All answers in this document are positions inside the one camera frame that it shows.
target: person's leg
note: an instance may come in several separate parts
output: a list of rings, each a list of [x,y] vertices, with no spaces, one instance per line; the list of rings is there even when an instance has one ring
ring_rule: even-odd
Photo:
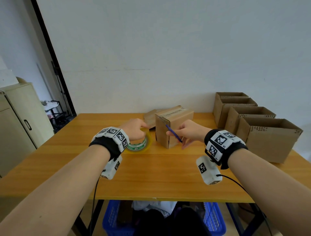
[[[133,236],[166,236],[168,230],[161,212],[155,209],[147,211],[140,219]]]
[[[172,235],[210,236],[211,233],[200,216],[192,208],[186,207],[176,215]]]

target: hand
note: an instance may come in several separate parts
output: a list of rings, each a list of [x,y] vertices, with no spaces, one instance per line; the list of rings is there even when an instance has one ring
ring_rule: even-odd
[[[193,141],[200,141],[204,143],[204,138],[209,131],[211,131],[210,128],[201,126],[193,122],[192,120],[186,120],[184,123],[181,124],[179,129],[174,130],[174,132],[180,138],[183,137],[183,143],[182,143],[181,149],[185,149],[191,143],[193,143]],[[166,134],[169,136],[174,136],[171,131],[167,131]]]
[[[128,135],[130,141],[139,140],[146,136],[146,133],[140,130],[141,127],[149,129],[148,125],[138,118],[130,119],[128,122],[119,126]]]

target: yellow tape roll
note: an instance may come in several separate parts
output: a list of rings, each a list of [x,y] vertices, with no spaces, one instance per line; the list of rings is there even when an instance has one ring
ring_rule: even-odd
[[[144,139],[130,142],[124,152],[126,153],[141,153],[146,151],[152,144],[152,138],[149,132],[149,129],[141,128],[142,131],[146,133],[146,137]]]

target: wooden table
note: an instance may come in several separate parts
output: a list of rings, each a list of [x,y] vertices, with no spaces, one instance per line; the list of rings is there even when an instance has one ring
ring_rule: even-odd
[[[102,128],[119,126],[143,114],[80,114],[45,144],[0,180],[0,196],[27,196],[56,171],[86,149]],[[195,113],[193,120],[215,128],[211,113]],[[123,153],[123,161],[112,180],[100,178],[96,198],[158,201],[253,202],[237,184],[223,178],[216,185],[206,185],[195,161],[204,155],[204,144],[194,142],[181,150],[180,144],[166,149],[155,141],[144,153]],[[284,172],[311,188],[311,164],[291,151]],[[230,170],[221,173],[236,179]]]

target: cabinet handle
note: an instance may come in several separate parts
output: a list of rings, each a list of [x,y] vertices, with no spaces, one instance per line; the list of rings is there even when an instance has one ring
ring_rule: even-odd
[[[30,124],[28,123],[28,121],[27,121],[27,120],[24,120],[24,122],[25,122],[25,124],[27,125],[27,128],[28,128],[29,130],[32,130],[32,128],[31,128]]]

